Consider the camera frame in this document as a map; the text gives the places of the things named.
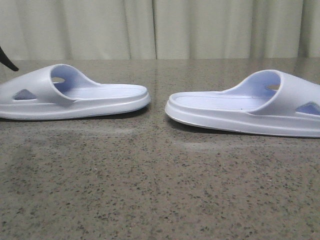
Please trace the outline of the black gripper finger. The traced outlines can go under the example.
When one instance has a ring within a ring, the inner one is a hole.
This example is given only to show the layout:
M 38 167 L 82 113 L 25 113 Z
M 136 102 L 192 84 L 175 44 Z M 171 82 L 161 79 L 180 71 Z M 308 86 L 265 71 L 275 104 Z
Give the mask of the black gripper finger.
M 7 55 L 5 54 L 5 52 L 3 51 L 3 49 L 1 47 L 0 47 L 0 62 L 12 71 L 19 70 L 19 68 L 17 66 L 15 66 L 12 63 L 12 61 L 7 57 Z

